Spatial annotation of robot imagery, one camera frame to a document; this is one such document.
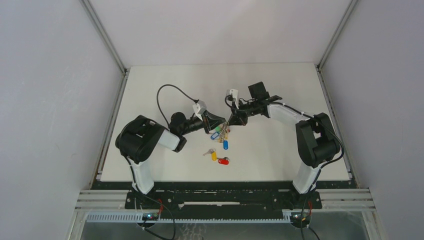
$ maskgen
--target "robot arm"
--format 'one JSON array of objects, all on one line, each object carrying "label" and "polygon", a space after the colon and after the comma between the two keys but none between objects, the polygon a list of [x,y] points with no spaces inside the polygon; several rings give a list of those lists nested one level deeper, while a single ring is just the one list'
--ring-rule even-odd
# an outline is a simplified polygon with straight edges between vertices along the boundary
[{"label": "robot arm", "polygon": [[339,141],[335,138],[330,118],[325,113],[309,116],[284,103],[278,102],[282,98],[270,96],[262,82],[250,85],[250,101],[243,103],[231,93],[237,93],[231,89],[227,91],[227,100],[232,101],[230,125],[246,125],[248,117],[264,115],[275,119],[296,132],[297,151],[302,160],[297,176],[293,180],[296,195],[303,195],[315,189],[315,183],[321,173],[324,164],[333,160],[335,154],[340,151]]},{"label": "robot arm", "polygon": [[203,101],[197,101],[193,109],[194,115],[188,119],[182,112],[174,113],[169,129],[143,115],[139,115],[123,128],[116,138],[115,146],[131,168],[133,188],[143,194],[153,188],[149,156],[157,144],[178,153],[187,142],[183,135],[202,128],[209,133],[226,121],[225,118],[207,111]]}]

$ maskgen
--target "silver key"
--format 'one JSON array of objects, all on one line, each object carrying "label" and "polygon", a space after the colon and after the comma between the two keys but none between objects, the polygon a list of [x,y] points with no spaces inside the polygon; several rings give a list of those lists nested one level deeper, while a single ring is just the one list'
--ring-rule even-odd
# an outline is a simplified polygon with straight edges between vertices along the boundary
[{"label": "silver key", "polygon": [[213,152],[215,152],[215,149],[211,148],[211,149],[209,149],[207,152],[205,152],[205,153],[203,154],[203,156],[206,156],[206,155],[208,155],[208,154],[212,154]]}]

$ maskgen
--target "white platform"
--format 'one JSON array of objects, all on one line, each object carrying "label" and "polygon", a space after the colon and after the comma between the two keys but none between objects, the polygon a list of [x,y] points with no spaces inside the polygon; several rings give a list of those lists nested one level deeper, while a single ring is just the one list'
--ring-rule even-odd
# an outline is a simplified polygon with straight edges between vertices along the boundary
[{"label": "white platform", "polygon": [[[262,81],[272,95],[297,109],[329,114],[323,91],[312,63],[211,64],[172,66],[133,66],[114,126],[101,181],[131,181],[129,166],[115,147],[123,127],[138,115],[166,126],[156,105],[156,92],[163,84],[174,84],[195,99],[203,100],[207,109],[228,119],[230,109],[224,103],[227,89],[238,89],[239,96],[249,99],[248,86]],[[193,113],[193,102],[172,87],[159,95],[165,116],[175,112],[186,117]],[[175,153],[158,145],[151,154],[150,169],[155,181],[291,181],[301,159],[293,126],[283,125],[264,116],[248,119],[246,126],[231,126],[224,150],[221,143],[210,140],[203,130],[185,136],[183,150]],[[215,148],[218,157],[228,157],[229,165],[202,156]],[[328,165],[319,180],[349,180],[343,160]]]}]

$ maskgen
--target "red key tag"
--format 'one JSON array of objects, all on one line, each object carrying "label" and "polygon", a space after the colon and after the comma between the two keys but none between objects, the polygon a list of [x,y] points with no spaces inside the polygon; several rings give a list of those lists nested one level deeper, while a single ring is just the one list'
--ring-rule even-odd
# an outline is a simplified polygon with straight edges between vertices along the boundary
[{"label": "red key tag", "polygon": [[218,163],[223,165],[228,165],[230,163],[230,160],[228,159],[228,157],[218,158]]}]

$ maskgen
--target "glass panel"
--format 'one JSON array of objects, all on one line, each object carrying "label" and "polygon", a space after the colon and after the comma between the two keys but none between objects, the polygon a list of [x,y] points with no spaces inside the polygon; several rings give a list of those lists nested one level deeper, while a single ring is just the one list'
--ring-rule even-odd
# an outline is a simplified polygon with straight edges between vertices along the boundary
[{"label": "glass panel", "polygon": [[[368,240],[367,230],[360,212],[314,212],[311,225],[321,239],[325,240]],[[302,239],[301,232],[288,223],[177,223],[176,240],[292,240]],[[155,224],[151,231],[170,238],[173,225]],[[317,238],[310,229],[304,228],[305,239]],[[85,224],[83,240],[122,240],[158,238],[143,231],[135,223]]]}]

